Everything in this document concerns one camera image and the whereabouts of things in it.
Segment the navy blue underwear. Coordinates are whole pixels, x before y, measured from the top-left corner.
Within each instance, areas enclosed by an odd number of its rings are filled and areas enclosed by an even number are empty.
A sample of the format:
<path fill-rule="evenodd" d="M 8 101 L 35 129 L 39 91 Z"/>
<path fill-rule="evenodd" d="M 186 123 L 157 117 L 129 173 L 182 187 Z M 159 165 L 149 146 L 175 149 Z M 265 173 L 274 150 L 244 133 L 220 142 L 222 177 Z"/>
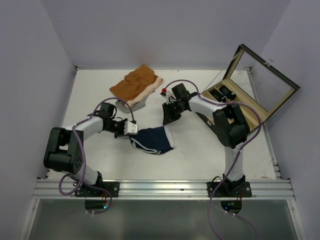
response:
<path fill-rule="evenodd" d="M 141 129 L 129 136 L 131 145 L 147 154 L 163 155 L 176 148 L 171 130 L 168 126 Z"/>

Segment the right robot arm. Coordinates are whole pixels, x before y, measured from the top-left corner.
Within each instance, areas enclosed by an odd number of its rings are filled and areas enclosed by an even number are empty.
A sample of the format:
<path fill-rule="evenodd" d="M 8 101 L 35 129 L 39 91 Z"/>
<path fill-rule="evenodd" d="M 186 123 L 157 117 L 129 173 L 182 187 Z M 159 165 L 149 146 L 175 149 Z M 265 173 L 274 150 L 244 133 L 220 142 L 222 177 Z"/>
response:
<path fill-rule="evenodd" d="M 163 88 L 160 93 L 166 99 L 162 105 L 163 124 L 180 119 L 184 111 L 195 112 L 213 119 L 214 132 L 224 146 L 225 170 L 223 192 L 235 196 L 246 181 L 243 169 L 243 144 L 247 141 L 250 128 L 239 105 L 219 105 L 198 93 L 190 93 L 180 83 L 171 91 Z"/>

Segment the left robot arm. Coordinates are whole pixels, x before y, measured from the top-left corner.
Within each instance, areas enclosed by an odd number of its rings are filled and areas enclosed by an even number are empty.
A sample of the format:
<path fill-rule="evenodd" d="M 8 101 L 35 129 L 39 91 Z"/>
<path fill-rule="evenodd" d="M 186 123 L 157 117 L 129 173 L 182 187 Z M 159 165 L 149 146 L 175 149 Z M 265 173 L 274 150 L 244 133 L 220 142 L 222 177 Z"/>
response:
<path fill-rule="evenodd" d="M 44 167 L 69 174 L 76 181 L 87 184 L 86 190 L 92 196 L 101 195 L 104 184 L 98 180 L 100 173 L 87 165 L 84 141 L 103 131 L 114 134 L 115 138 L 136 132 L 129 130 L 135 121 L 127 118 L 118 120 L 116 114 L 116 106 L 104 102 L 79 123 L 65 128 L 52 128 L 44 154 Z"/>

